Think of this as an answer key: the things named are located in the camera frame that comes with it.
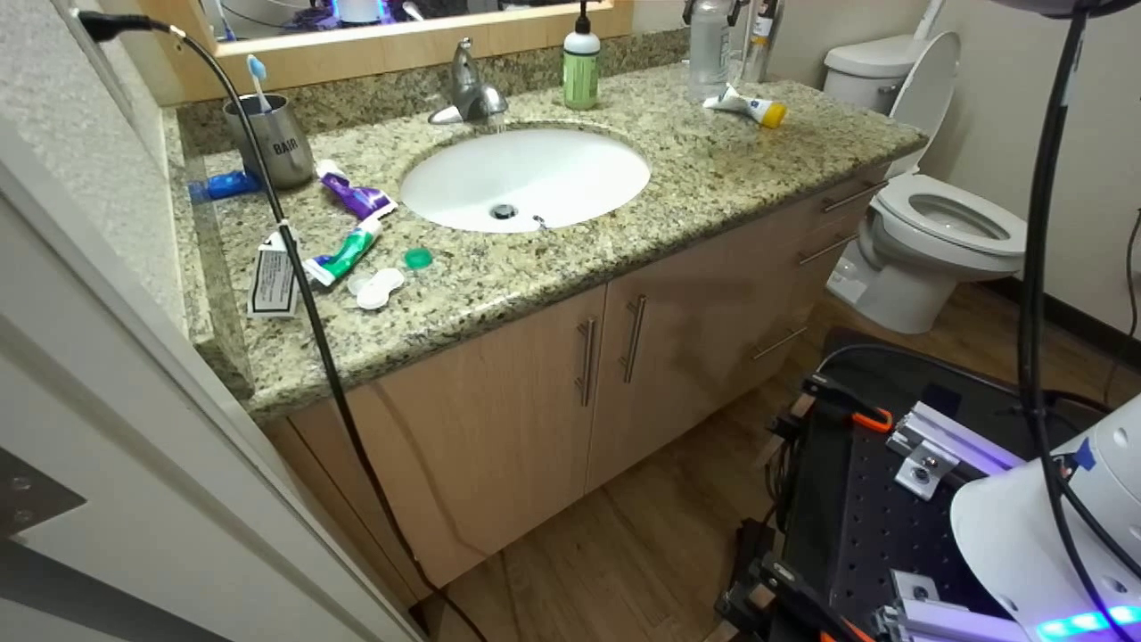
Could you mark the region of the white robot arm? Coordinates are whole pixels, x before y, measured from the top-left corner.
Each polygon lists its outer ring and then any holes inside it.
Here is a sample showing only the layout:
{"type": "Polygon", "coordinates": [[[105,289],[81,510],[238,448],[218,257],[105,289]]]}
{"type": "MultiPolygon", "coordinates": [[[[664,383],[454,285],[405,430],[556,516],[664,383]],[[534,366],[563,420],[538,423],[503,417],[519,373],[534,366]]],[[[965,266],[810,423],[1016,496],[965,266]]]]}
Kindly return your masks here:
{"type": "Polygon", "coordinates": [[[1061,550],[1036,461],[965,483],[953,496],[953,539],[969,573],[1035,642],[1136,642],[1141,573],[1082,521],[1141,560],[1141,397],[1056,447],[1076,464],[1060,501],[1066,528],[1102,605],[1092,602],[1061,550]]]}

